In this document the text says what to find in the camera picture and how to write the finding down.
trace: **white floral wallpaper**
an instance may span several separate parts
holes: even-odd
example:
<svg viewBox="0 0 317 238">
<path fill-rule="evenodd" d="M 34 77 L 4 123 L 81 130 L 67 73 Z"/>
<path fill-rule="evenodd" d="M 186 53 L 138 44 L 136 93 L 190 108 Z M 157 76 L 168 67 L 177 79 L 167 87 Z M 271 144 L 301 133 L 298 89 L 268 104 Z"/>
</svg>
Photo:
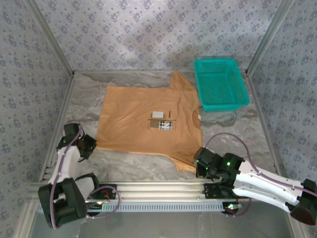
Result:
<svg viewBox="0 0 317 238">
<path fill-rule="evenodd" d="M 36 181 L 69 77 L 22 0 L 0 1 L 0 237 Z"/>
<path fill-rule="evenodd" d="M 282 167 L 317 181 L 317 2 L 295 0 L 252 79 Z M 317 229 L 310 227 L 312 237 Z"/>
<path fill-rule="evenodd" d="M 245 69 L 280 0 L 36 0 L 72 69 Z"/>
</svg>

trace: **green basket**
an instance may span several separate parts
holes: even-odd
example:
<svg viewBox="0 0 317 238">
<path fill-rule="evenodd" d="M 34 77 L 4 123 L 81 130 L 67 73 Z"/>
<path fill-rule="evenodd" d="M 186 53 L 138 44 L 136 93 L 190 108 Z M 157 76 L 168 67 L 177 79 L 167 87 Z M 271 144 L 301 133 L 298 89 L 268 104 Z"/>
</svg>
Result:
<svg viewBox="0 0 317 238">
<path fill-rule="evenodd" d="M 250 103 L 234 59 L 199 59 L 194 68 L 204 111 L 234 111 Z"/>
</svg>

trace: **wall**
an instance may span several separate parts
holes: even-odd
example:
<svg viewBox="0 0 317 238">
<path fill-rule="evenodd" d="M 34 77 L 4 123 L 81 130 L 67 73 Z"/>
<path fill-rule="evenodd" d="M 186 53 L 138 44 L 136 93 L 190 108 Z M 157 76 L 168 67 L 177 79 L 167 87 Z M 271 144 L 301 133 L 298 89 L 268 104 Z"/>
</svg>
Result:
<svg viewBox="0 0 317 238">
<path fill-rule="evenodd" d="M 317 181 L 316 63 L 317 3 L 295 0 L 252 76 L 275 151 L 293 179 Z"/>
<path fill-rule="evenodd" d="M 9 238 L 69 77 L 22 0 L 2 0 L 0 9 L 0 237 Z"/>
<path fill-rule="evenodd" d="M 36 0 L 73 70 L 245 69 L 280 0 Z"/>
</svg>

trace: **marble-patterned floor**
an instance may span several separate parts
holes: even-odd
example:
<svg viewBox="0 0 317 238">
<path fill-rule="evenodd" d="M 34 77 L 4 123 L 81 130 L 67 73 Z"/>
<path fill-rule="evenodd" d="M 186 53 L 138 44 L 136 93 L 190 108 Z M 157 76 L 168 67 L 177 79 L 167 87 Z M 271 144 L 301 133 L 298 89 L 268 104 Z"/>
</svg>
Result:
<svg viewBox="0 0 317 238">
<path fill-rule="evenodd" d="M 67 109 L 65 122 L 80 121 L 85 132 L 96 137 L 99 114 L 107 85 L 134 87 L 168 87 L 171 71 L 109 72 L 74 75 L 74 88 Z M 196 85 L 193 72 L 183 72 Z M 254 99 L 249 91 L 250 104 L 235 112 L 204 112 L 201 110 L 203 142 L 219 132 L 238 135 L 249 147 L 255 164 L 275 172 L 273 159 L 265 140 Z M 245 148 L 228 136 L 213 140 L 209 149 L 220 155 L 226 152 L 246 157 Z M 140 155 L 96 149 L 91 157 L 78 164 L 79 173 L 94 172 L 99 181 L 127 180 L 176 180 L 195 179 L 191 172 L 178 172 L 173 162 L 159 155 Z"/>
</svg>

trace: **orange t-shirt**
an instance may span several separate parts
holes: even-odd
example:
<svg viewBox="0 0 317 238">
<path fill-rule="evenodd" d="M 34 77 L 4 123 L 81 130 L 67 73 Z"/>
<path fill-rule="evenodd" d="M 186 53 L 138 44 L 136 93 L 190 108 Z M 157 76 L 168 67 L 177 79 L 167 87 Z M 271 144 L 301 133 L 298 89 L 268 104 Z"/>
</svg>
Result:
<svg viewBox="0 0 317 238">
<path fill-rule="evenodd" d="M 106 88 L 97 148 L 168 156 L 179 171 L 195 172 L 202 146 L 195 87 L 174 72 L 168 88 Z"/>
</svg>

